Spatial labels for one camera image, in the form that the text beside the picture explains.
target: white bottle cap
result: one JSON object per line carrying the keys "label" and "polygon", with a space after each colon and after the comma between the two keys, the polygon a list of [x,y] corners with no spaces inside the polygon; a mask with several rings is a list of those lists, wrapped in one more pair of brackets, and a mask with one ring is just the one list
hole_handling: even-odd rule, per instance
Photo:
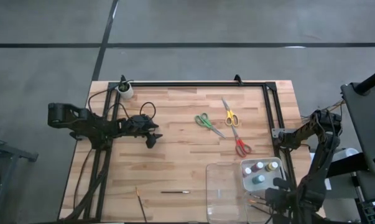
{"label": "white bottle cap", "polygon": [[247,174],[247,175],[251,174],[251,172],[252,172],[252,170],[248,167],[244,169],[244,173]]}
{"label": "white bottle cap", "polygon": [[256,164],[256,168],[258,168],[258,169],[262,169],[263,167],[264,167],[263,162],[258,162],[258,163]]}
{"label": "white bottle cap", "polygon": [[257,180],[260,181],[260,182],[263,182],[264,181],[264,176],[260,175],[259,177],[257,177]]}
{"label": "white bottle cap", "polygon": [[279,164],[277,163],[277,162],[272,162],[272,165],[271,165],[274,169],[276,169],[278,166],[279,166]]}

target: metal bracket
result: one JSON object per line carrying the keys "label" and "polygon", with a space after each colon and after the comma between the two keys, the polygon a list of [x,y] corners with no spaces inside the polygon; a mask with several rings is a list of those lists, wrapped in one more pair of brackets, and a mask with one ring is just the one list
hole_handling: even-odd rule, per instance
{"label": "metal bracket", "polygon": [[272,128],[272,138],[277,139],[279,137],[280,132],[293,133],[294,131],[296,131],[296,129]]}
{"label": "metal bracket", "polygon": [[272,91],[277,91],[277,86],[275,85],[275,82],[266,82],[266,86]]}
{"label": "metal bracket", "polygon": [[236,75],[234,77],[234,81],[237,81],[239,86],[243,86],[244,85],[244,82],[241,80],[241,77],[239,75]]}

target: paintbrush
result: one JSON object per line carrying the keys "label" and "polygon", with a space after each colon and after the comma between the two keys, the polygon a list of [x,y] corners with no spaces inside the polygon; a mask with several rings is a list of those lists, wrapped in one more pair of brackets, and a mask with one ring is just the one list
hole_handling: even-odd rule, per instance
{"label": "paintbrush", "polygon": [[140,199],[139,191],[137,190],[137,187],[135,187],[135,188],[136,188],[136,195],[137,195],[137,198],[139,199],[140,208],[142,209],[142,213],[143,213],[144,221],[147,223],[147,219],[146,219],[146,215],[145,215],[145,213],[144,213],[143,204],[142,204],[142,200]]}

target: butcher block tabletop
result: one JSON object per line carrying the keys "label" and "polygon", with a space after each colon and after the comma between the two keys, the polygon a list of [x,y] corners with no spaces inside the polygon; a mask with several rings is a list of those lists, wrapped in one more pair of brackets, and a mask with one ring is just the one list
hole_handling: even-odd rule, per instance
{"label": "butcher block tabletop", "polygon": [[[275,82],[285,128],[300,127],[302,122],[292,82]],[[108,82],[93,82],[89,94],[93,95],[107,87]],[[252,147],[252,153],[244,159],[274,157],[261,87],[170,86],[133,89],[132,99],[121,100],[127,113],[130,116],[139,114],[145,102],[153,102],[157,108],[153,122],[159,125],[155,133],[163,136],[152,149],[146,147],[145,138],[121,137],[114,140],[102,222],[144,222],[135,187],[139,189],[148,222],[207,222],[207,165],[241,161],[234,149],[236,143],[233,131],[225,124],[226,110],[222,97],[240,119],[240,125],[236,128],[239,137]],[[273,97],[271,92],[269,94],[277,127]],[[105,96],[106,93],[103,93],[92,98],[94,113],[102,115]],[[153,112],[151,105],[146,105],[142,113],[152,116]],[[208,113],[210,121],[226,136],[225,139],[196,124],[194,116],[203,112]],[[118,118],[125,118],[121,107],[118,109]],[[89,140],[79,141],[76,145],[60,218],[66,217],[73,210],[76,182],[90,149]],[[309,152],[306,147],[301,147],[294,150],[291,156],[299,183],[310,167]],[[77,204],[88,189],[93,158],[94,151],[90,153],[81,177],[76,195]],[[172,190],[187,190],[190,193],[161,193]],[[96,210],[97,195],[98,190],[93,197],[92,211]]]}

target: green-handled scissors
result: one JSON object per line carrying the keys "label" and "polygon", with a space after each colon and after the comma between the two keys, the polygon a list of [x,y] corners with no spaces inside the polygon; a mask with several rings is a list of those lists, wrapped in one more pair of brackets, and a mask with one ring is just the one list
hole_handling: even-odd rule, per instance
{"label": "green-handled scissors", "polygon": [[212,131],[214,131],[216,134],[218,134],[219,136],[223,137],[223,138],[226,138],[226,136],[224,136],[220,131],[218,131],[212,124],[211,124],[211,121],[209,120],[208,118],[208,115],[207,113],[202,113],[201,115],[196,115],[194,117],[194,120],[195,122],[200,125],[200,126],[203,126],[203,127],[207,127],[209,129],[211,129]]}

